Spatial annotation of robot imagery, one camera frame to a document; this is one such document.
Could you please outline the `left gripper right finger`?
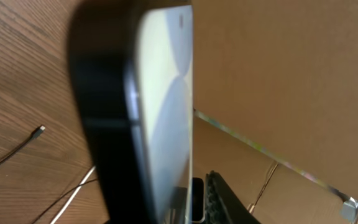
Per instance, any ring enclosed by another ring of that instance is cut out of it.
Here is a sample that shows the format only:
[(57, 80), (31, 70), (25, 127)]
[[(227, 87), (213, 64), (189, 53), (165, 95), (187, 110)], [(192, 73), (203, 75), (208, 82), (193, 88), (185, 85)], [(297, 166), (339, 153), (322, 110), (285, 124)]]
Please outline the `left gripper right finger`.
[(207, 224), (260, 224), (232, 191), (220, 173), (206, 175)]

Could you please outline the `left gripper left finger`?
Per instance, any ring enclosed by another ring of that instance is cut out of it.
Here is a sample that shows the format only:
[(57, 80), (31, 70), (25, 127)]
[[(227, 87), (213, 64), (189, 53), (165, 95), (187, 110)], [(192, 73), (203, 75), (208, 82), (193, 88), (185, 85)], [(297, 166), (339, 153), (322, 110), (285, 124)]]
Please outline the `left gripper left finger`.
[(83, 1), (68, 28), (68, 73), (110, 223), (153, 223), (135, 44), (146, 1)]

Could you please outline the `Samsung Galaxy smartphone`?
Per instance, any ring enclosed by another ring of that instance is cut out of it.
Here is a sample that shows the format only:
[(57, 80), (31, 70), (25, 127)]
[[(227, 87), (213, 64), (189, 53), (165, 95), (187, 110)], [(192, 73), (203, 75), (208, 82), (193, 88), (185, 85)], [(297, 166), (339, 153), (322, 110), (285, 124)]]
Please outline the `Samsung Galaxy smartphone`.
[(191, 221), (193, 8), (138, 1), (125, 93), (147, 223)]

